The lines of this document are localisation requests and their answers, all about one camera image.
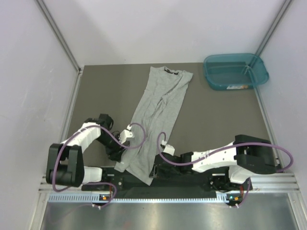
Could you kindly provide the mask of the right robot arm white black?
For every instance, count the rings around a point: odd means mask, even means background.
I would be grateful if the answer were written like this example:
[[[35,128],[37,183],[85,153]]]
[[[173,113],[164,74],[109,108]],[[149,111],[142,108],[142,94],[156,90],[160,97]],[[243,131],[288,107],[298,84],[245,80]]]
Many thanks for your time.
[[[173,146],[161,141],[150,173],[153,184],[198,186],[205,191],[247,189],[248,178],[278,171],[270,141],[237,135],[222,150],[190,151],[175,155]]]

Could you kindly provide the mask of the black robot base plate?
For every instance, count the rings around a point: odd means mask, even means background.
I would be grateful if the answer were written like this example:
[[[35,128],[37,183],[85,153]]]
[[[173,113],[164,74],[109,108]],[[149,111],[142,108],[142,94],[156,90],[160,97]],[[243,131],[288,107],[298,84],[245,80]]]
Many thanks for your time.
[[[171,179],[152,179],[145,184],[131,173],[118,172],[114,168],[103,168],[102,182],[112,183],[117,188],[116,198],[215,198],[216,192],[243,193],[248,188],[248,180],[243,184],[234,184],[228,178],[228,168],[211,169],[206,172],[188,171],[180,168],[184,174]]]

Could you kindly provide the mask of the grey adidas t-shirt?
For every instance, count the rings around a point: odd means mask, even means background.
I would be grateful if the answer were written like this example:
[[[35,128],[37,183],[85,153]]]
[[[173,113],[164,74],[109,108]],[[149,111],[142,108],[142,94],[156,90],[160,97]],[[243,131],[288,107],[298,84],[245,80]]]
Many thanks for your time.
[[[150,68],[147,86],[131,120],[131,149],[125,150],[116,163],[117,171],[127,171],[147,185],[152,183],[157,137],[161,132],[170,136],[192,77],[193,73],[185,70]]]

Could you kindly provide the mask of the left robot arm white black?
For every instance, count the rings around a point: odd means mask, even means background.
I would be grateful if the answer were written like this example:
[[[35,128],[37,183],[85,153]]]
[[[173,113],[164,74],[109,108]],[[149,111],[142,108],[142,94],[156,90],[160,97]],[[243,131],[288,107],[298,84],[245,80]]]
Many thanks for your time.
[[[113,132],[114,121],[107,114],[100,114],[98,118],[88,118],[69,139],[62,143],[55,143],[49,147],[46,182],[52,184],[55,177],[56,185],[78,187],[92,183],[98,190],[107,188],[109,179],[103,175],[100,167],[84,165],[83,153],[94,142],[105,146],[106,154],[112,161],[120,161],[121,155],[129,145],[129,138],[134,135],[131,126],[122,132]]]

